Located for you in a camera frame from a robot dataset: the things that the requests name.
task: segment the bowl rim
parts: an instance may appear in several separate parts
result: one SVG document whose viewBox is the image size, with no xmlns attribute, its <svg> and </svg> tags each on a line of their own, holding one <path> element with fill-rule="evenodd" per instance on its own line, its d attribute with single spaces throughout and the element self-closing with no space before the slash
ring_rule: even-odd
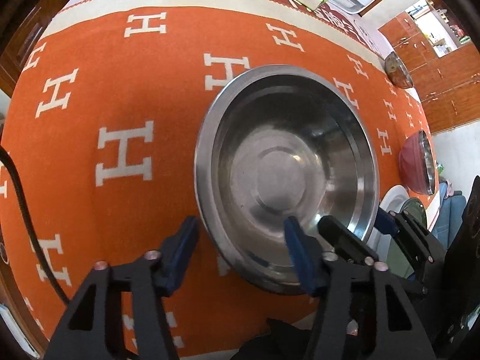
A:
<svg viewBox="0 0 480 360">
<path fill-rule="evenodd" d="M 248 269 L 250 264 L 245 257 L 237 250 L 235 245 L 227 237 L 223 231 L 223 224 L 218 214 L 217 205 L 215 204 L 214 189 L 212 184 L 212 151 L 215 143 L 215 137 L 220 127 L 222 117 L 224 116 L 231 103 L 237 95 L 249 85 L 266 77 L 276 75 L 291 75 L 308 78 L 320 83 L 334 92 L 347 105 L 349 110 L 354 115 L 360 128 L 363 130 L 366 138 L 368 148 L 371 153 L 371 160 L 373 164 L 373 212 L 366 225 L 366 230 L 362 236 L 362 240 L 368 239 L 374 226 L 376 218 L 376 210 L 378 209 L 379 195 L 380 195 L 380 176 L 378 172 L 378 162 L 376 151 L 372 144 L 368 130 L 364 122 L 360 119 L 357 110 L 351 102 L 343 95 L 331 82 L 323 77 L 312 73 L 311 71 L 291 66 L 287 64 L 268 64 L 260 67 L 252 68 L 230 81 L 215 97 L 212 104 L 208 108 L 205 117 L 203 118 L 200 127 L 197 144 L 195 147 L 193 179 L 195 198 L 197 207 L 200 212 L 200 218 L 207 233 L 215 244 L 220 256 L 237 271 L 244 279 L 250 283 L 259 286 L 262 289 L 269 290 L 274 293 L 281 294 L 300 294 L 302 290 L 299 285 L 292 285 L 292 283 L 273 282 L 270 278 L 261 276 L 260 272 L 253 266 Z M 229 255 L 226 256 L 224 251 L 228 250 Z"/>
</svg>

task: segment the orange tablecloth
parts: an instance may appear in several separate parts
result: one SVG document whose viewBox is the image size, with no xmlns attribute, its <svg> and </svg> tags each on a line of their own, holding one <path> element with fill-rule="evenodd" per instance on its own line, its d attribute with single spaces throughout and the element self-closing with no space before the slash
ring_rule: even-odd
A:
<svg viewBox="0 0 480 360">
<path fill-rule="evenodd" d="M 422 106 L 390 84 L 371 49 L 310 13 L 272 0 L 90 0 L 54 19 L 20 76 L 2 145 L 70 297 L 94 262 L 133 261 L 198 215 L 193 164 L 203 116 L 229 79 L 264 64 L 301 66 L 337 85 L 375 146 L 380 196 L 401 183 L 401 144 L 428 130 Z M 64 306 L 39 268 L 3 171 L 5 181 L 0 215 L 10 264 L 50 337 Z M 124 307 L 134 350 L 128 299 Z M 189 356 L 234 349 L 262 333 L 267 317 L 293 323 L 315 303 L 243 281 L 202 231 L 165 307 L 179 354 Z"/>
</svg>

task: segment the white plate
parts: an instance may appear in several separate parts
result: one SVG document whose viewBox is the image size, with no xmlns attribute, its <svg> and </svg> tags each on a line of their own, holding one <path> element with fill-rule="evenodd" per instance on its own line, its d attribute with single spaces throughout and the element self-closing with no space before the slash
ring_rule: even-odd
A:
<svg viewBox="0 0 480 360">
<path fill-rule="evenodd" d="M 400 212 L 403 203 L 409 198 L 409 194 L 405 188 L 401 185 L 395 185 L 385 193 L 385 196 L 380 203 L 380 208 L 387 212 Z M 390 235 L 383 235 L 374 227 L 368 238 L 367 245 L 377 252 L 380 261 L 385 261 L 387 259 L 391 239 L 392 237 Z"/>
</svg>

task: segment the screw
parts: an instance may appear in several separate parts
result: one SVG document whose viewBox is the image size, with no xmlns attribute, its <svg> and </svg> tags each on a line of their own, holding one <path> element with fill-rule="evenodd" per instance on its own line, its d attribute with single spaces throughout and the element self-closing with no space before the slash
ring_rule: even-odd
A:
<svg viewBox="0 0 480 360">
<path fill-rule="evenodd" d="M 143 258 L 146 260 L 156 260 L 159 259 L 162 254 L 157 250 L 149 250 L 143 255 Z"/>
<path fill-rule="evenodd" d="M 367 266 L 372 266 L 374 264 L 374 260 L 372 257 L 368 256 L 368 257 L 365 257 L 365 259 L 363 260 L 365 262 L 365 265 Z"/>
<path fill-rule="evenodd" d="M 93 269 L 95 269 L 96 271 L 103 271 L 108 267 L 108 265 L 109 264 L 106 261 L 97 261 L 93 265 Z"/>
<path fill-rule="evenodd" d="M 322 254 L 322 258 L 325 261 L 337 261 L 338 260 L 338 255 L 331 252 L 331 251 L 324 251 Z"/>
<path fill-rule="evenodd" d="M 377 261 L 373 267 L 380 272 L 388 271 L 388 265 L 381 261 Z"/>
</svg>

